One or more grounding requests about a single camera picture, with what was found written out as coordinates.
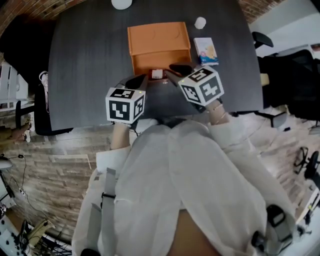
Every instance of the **white cup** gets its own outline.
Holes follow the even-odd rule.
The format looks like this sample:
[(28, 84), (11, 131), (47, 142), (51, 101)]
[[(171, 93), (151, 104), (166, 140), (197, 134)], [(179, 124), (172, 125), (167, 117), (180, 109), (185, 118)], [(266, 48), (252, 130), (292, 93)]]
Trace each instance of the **white cup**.
[(204, 17), (198, 17), (195, 21), (194, 26), (198, 29), (198, 30), (202, 30), (205, 25), (206, 25), (207, 21)]
[(132, 0), (111, 0), (111, 3), (114, 8), (124, 10), (132, 4)]

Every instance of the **brick wall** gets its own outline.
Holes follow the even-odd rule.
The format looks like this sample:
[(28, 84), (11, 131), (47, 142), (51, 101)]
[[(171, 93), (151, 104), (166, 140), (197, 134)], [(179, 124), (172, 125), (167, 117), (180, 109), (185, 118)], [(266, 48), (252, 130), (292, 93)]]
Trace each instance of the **brick wall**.
[[(0, 9), (0, 36), (9, 23), (20, 14), (31, 18), (54, 20), (58, 14), (84, 0), (7, 0)], [(248, 23), (252, 23), (283, 0), (238, 0)]]

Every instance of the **white cube with black pattern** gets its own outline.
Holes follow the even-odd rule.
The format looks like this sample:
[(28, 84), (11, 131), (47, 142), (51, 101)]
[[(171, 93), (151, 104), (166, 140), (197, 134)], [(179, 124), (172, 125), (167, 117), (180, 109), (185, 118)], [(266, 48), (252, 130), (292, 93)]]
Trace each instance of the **white cube with black pattern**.
[(178, 82), (186, 100), (206, 106), (224, 93), (219, 74), (212, 67), (204, 66)]
[(106, 119), (132, 124), (145, 110), (146, 92), (125, 88), (110, 88), (105, 97)]

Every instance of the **sleeve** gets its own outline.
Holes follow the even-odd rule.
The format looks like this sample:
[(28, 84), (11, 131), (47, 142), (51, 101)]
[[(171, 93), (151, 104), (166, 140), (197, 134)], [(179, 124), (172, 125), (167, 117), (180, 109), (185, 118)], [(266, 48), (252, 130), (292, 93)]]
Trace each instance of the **sleeve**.
[(263, 196), (266, 206), (278, 205), (294, 218), (294, 206), (287, 193), (261, 162), (255, 147), (246, 137), (241, 121), (232, 119), (229, 123), (209, 125), (208, 128), (215, 142), (244, 178)]
[[(115, 170), (116, 175), (119, 175), (129, 153), (130, 147), (128, 146), (125, 148), (98, 152), (96, 154), (97, 168), (93, 171), (90, 177), (88, 189), (81, 204), (71, 242), (72, 255), (80, 256), (82, 251), (88, 248), (89, 239), (93, 236), (92, 234), (88, 236), (92, 209), (93, 206), (95, 206), (94, 208), (100, 208), (102, 202), (102, 193), (105, 191), (105, 185), (108, 184), (111, 191), (115, 190), (115, 182), (106, 183), (107, 170)], [(97, 236), (99, 236), (100, 229), (98, 229), (96, 232)]]

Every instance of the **white box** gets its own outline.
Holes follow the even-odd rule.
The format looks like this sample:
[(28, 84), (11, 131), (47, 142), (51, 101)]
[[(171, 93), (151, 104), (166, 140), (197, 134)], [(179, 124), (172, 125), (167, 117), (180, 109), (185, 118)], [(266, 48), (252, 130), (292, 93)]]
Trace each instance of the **white box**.
[(145, 111), (146, 92), (125, 88), (110, 88), (105, 97), (106, 119), (132, 124)]
[(219, 74), (210, 66), (204, 66), (178, 82), (186, 100), (206, 106), (224, 93)]
[(219, 65), (217, 52), (211, 37), (194, 38), (194, 45), (202, 66)]

